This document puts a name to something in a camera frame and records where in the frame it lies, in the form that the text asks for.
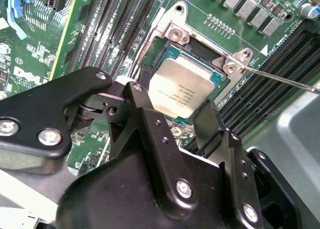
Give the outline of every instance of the black memory slot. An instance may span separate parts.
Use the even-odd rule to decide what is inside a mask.
[[[94,38],[94,32],[97,29],[99,25],[99,21],[105,11],[105,7],[107,6],[108,0],[92,0],[92,3],[89,8],[89,14],[87,19],[85,20],[85,29],[84,32],[81,34],[79,41],[77,42],[76,45],[76,50],[75,53],[73,54],[73,57],[71,59],[69,68],[68,68],[68,73],[73,72],[76,69],[77,63],[80,62],[80,68],[81,65],[84,62],[84,59],[88,53],[88,49],[91,45],[91,42]],[[96,15],[96,10],[98,7],[101,7],[101,10],[99,10],[98,14]],[[93,28],[91,28],[91,23],[92,21],[95,21]],[[89,41],[86,41],[86,36],[88,35],[89,31],[92,30],[91,37],[89,38]]]
[[[108,5],[108,8],[107,8],[106,12],[104,13],[103,18],[102,18],[102,20],[100,22],[100,25],[98,26],[98,29],[97,29],[97,32],[96,32],[97,34],[102,36],[104,31],[106,30],[107,25],[110,22],[112,13],[114,12],[118,2],[119,2],[119,0],[111,0],[110,1],[109,5]],[[93,66],[93,62],[94,62],[94,59],[95,59],[96,54],[97,54],[97,49],[98,49],[98,46],[99,46],[99,42],[100,42],[100,40],[93,40],[92,41],[91,46],[90,46],[90,48],[88,50],[90,53],[88,53],[86,55],[86,58],[84,60],[84,63],[85,63],[86,67]]]
[[[117,72],[119,71],[119,69],[122,67],[123,63],[125,62],[125,59],[127,57],[127,55],[129,54],[135,40],[137,39],[141,29],[143,28],[147,17],[153,7],[153,5],[155,4],[156,0],[143,0],[143,6],[141,6],[142,10],[141,12],[138,14],[137,17],[135,17],[135,21],[133,24],[135,24],[135,26],[132,27],[131,31],[129,31],[124,40],[123,40],[123,44],[121,45],[121,49],[120,51],[120,56],[118,58],[118,60],[116,61],[116,63],[114,64],[114,66],[112,67],[112,71],[111,71],[111,76],[113,77],[115,74],[117,74]]]
[[[302,27],[262,65],[261,70],[307,83],[320,72],[319,40]],[[242,138],[269,118],[297,88],[253,75],[220,110],[228,128]]]
[[[109,39],[106,43],[108,46],[107,50],[104,52],[103,56],[101,57],[102,60],[98,64],[98,68],[104,69],[107,64],[109,63],[113,48],[117,45],[121,35],[124,33],[125,28],[129,22],[130,16],[132,15],[134,8],[137,4],[138,0],[130,0],[124,8],[123,14],[121,15],[121,20],[118,24],[114,27],[113,33],[110,34]]]
[[[301,59],[304,58],[305,56],[305,52],[310,51],[310,49],[313,47],[314,45],[304,45],[303,47],[296,47],[293,50],[293,53],[295,53],[297,56],[294,58],[290,58],[289,60],[283,60],[277,67],[276,69],[272,72],[280,77],[284,77],[287,78],[290,75],[288,74],[288,71],[291,71],[292,66],[296,65],[297,63],[302,63]],[[242,109],[241,110],[237,110],[235,111],[235,113],[233,113],[232,117],[227,117],[227,120],[230,122],[228,124],[229,127],[233,127],[234,124],[238,124],[237,119],[238,118],[243,118],[244,114],[249,111],[252,107],[256,107],[256,102],[258,102],[260,100],[260,98],[265,98],[267,96],[267,94],[265,94],[264,92],[269,90],[272,85],[274,84],[274,80],[270,80],[268,78],[261,78],[263,81],[260,83],[259,87],[256,87],[255,90],[253,90],[251,92],[251,96],[246,97],[243,101],[242,101]]]

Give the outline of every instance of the screw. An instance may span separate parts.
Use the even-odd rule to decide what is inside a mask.
[[[266,159],[265,154],[263,154],[261,151],[258,152],[258,155],[259,155],[259,157],[262,158],[263,160]]]
[[[62,140],[61,134],[53,128],[44,129],[38,135],[38,140],[43,145],[55,146],[59,144]]]
[[[182,135],[182,130],[181,128],[177,127],[177,126],[174,126],[171,128],[171,132],[172,132],[172,135],[174,137],[179,137]]]
[[[13,120],[0,120],[0,136],[9,137],[19,131],[19,125]]]
[[[231,136],[232,136],[234,139],[239,140],[239,137],[238,137],[236,134],[234,134],[233,132],[231,132]]]
[[[142,87],[139,84],[133,84],[133,87],[135,89],[137,89],[138,91],[140,91],[140,92],[143,90]]]
[[[176,189],[183,198],[190,198],[192,195],[192,189],[190,185],[184,180],[178,180],[176,182]]]
[[[256,211],[250,206],[249,204],[244,204],[243,205],[243,210],[246,215],[246,217],[253,223],[258,222],[258,215]]]
[[[101,79],[101,80],[105,80],[107,79],[106,75],[101,73],[101,72],[98,72],[95,74],[97,78]]]

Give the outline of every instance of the metal bracket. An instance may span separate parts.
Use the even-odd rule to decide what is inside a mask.
[[[250,48],[245,48],[233,55],[233,57],[239,60],[244,66],[247,66],[253,56],[253,51]],[[214,99],[214,103],[217,105],[219,102],[223,100],[223,98],[232,90],[234,86],[236,86],[241,80],[242,76],[246,72],[241,69],[241,65],[235,63],[234,60],[229,57],[226,58],[223,70],[227,74],[227,78],[230,80],[228,85],[224,87],[224,89],[217,95]]]

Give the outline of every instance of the dimm slot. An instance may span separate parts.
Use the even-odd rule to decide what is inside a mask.
[[[100,21],[100,18],[101,17],[101,14],[104,12],[104,10],[100,10],[97,17],[96,17],[96,20],[95,19],[95,14],[96,14],[96,10],[98,7],[101,7],[102,3],[103,2],[106,2],[106,0],[92,0],[93,3],[91,3],[91,6],[90,6],[90,9],[89,9],[89,15],[86,19],[86,22],[85,22],[85,29],[84,29],[84,32],[81,34],[81,37],[80,37],[80,40],[79,42],[77,43],[77,46],[76,46],[76,50],[75,50],[75,53],[71,59],[71,62],[70,62],[70,65],[69,65],[69,68],[68,68],[68,73],[71,73],[75,70],[78,62],[80,62],[79,64],[79,67],[81,67],[82,63],[82,59],[84,56],[86,56],[86,54],[88,53],[88,44],[86,43],[86,36],[87,35],[90,35],[92,36],[92,34],[94,34],[94,31],[93,30],[94,28],[96,28],[98,26],[98,23]]]
[[[111,77],[114,77],[115,74],[118,73],[118,71],[120,70],[120,68],[122,67],[123,63],[125,62],[126,57],[128,56],[136,38],[138,37],[141,29],[143,28],[147,17],[151,11],[151,9],[153,8],[153,5],[155,4],[156,0],[151,0],[151,2],[149,2],[150,0],[143,0],[143,4],[141,6],[142,10],[139,12],[139,16],[136,17],[135,21],[134,21],[134,25],[133,27],[131,27],[131,30],[125,35],[124,39],[123,39],[123,43],[121,45],[120,48],[120,56],[118,58],[118,60],[116,61],[116,63],[114,64],[114,66],[112,67],[112,71],[111,71]]]
[[[106,12],[101,20],[100,26],[98,27],[98,30],[97,30],[97,35],[100,35],[100,37],[107,29],[107,26],[108,26],[108,23],[110,22],[112,13],[115,11],[118,2],[119,2],[119,0],[111,0],[111,2],[109,3],[108,9],[106,10]],[[94,60],[96,58],[97,50],[99,47],[99,42],[100,42],[100,40],[93,40],[92,41],[92,44],[88,50],[90,53],[87,54],[86,59],[84,60],[86,67],[94,65]]]
[[[280,77],[286,77],[286,74],[288,73],[288,71],[290,71],[292,69],[292,67],[290,67],[290,65],[295,65],[296,63],[299,62],[299,60],[301,60],[304,56],[305,53],[299,53],[299,52],[308,52],[314,45],[304,45],[302,48],[295,48],[296,50],[296,55],[298,55],[295,58],[292,58],[291,60],[289,60],[288,62],[286,62],[285,64],[280,63],[277,67],[277,70],[279,70],[276,74]],[[262,94],[264,97],[266,96],[265,92],[267,90],[269,90],[269,88],[272,86],[272,84],[274,83],[273,80],[267,79],[267,78],[261,78],[263,80],[263,82],[260,83],[260,85],[262,85],[261,87],[257,87],[255,90],[252,91],[252,97],[251,96],[247,96],[242,102],[241,104],[243,104],[243,109],[239,109],[239,110],[234,110],[232,117],[226,117],[226,120],[228,122],[233,122],[233,123],[229,123],[228,126],[229,127],[233,127],[234,124],[236,123],[238,118],[242,118],[244,113],[248,110],[250,110],[251,106],[248,107],[248,103],[251,104],[251,102],[256,102],[257,100],[259,100],[259,96]]]
[[[138,2],[138,0],[130,0],[126,4],[122,19],[116,25],[114,33],[112,35],[110,35],[110,37],[109,37],[107,44],[110,44],[110,46],[107,48],[106,52],[104,53],[102,60],[99,63],[98,68],[104,69],[107,66],[107,63],[109,62],[110,56],[112,54],[111,51],[118,44],[118,41],[119,41],[121,35],[124,33],[124,30],[129,22],[129,19],[130,19],[131,15],[133,14],[133,9],[137,6],[137,2]]]

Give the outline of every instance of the blue plastic tab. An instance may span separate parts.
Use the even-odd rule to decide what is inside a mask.
[[[7,14],[7,21],[12,27],[17,36],[23,40],[27,38],[27,34],[21,29],[20,26],[15,21],[15,18],[20,18],[22,17],[22,10],[21,10],[21,2],[26,2],[26,3],[33,3],[34,0],[8,0],[8,7],[6,9],[6,14]]]

